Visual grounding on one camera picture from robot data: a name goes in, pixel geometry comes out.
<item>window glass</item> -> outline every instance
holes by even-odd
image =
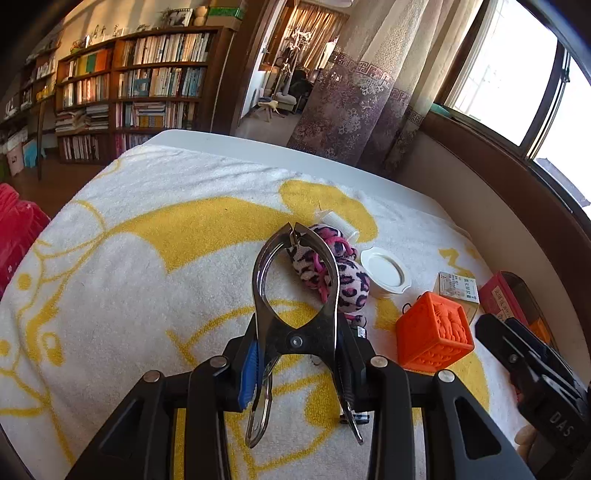
[[[569,70],[570,82],[535,161],[591,217],[591,85],[574,60]]]
[[[556,41],[517,0],[498,0],[466,83],[449,106],[519,145],[546,89]]]

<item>wooden floor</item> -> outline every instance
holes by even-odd
[[[43,160],[43,176],[37,180],[36,168],[25,168],[9,183],[22,200],[39,205],[51,218],[69,202],[104,167],[97,165],[68,165],[59,163],[56,155]]]

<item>orange cube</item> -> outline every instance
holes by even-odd
[[[474,350],[466,313],[459,303],[425,292],[396,322],[398,364],[436,372]]]

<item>window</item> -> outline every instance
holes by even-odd
[[[517,0],[484,0],[477,18],[444,106],[527,164],[588,225],[591,85]]]

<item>floor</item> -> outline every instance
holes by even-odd
[[[300,113],[288,113],[283,118],[274,113],[267,122],[265,111],[258,109],[240,120],[236,136],[285,147],[300,117]]]
[[[36,168],[25,168],[9,181],[22,200],[35,202],[51,218],[104,168],[63,164],[57,158],[57,155],[49,154],[43,161],[41,181],[37,180]]]

